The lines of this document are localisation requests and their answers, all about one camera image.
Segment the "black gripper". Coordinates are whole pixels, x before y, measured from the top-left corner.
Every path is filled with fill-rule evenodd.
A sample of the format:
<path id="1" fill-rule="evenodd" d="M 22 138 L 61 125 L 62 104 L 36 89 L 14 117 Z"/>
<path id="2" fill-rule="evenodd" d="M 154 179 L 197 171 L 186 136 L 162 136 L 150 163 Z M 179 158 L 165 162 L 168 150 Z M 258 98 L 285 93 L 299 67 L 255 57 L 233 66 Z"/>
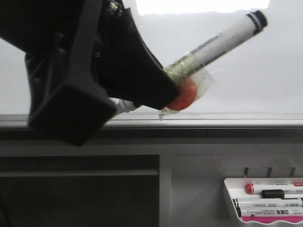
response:
<path id="1" fill-rule="evenodd" d="M 30 128 L 81 146 L 113 116 L 91 66 L 101 16 L 122 9 L 120 0 L 1 1 L 0 36 L 26 54 Z"/>

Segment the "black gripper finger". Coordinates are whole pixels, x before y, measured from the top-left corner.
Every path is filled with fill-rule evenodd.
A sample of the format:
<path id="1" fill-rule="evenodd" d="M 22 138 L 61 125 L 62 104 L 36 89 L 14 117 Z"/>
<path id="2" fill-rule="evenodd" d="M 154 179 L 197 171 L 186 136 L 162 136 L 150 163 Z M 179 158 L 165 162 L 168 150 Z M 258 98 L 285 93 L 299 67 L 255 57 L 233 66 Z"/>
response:
<path id="1" fill-rule="evenodd" d="M 130 9 L 101 16 L 94 45 L 98 83 L 109 97 L 162 109 L 179 91 L 144 43 Z"/>

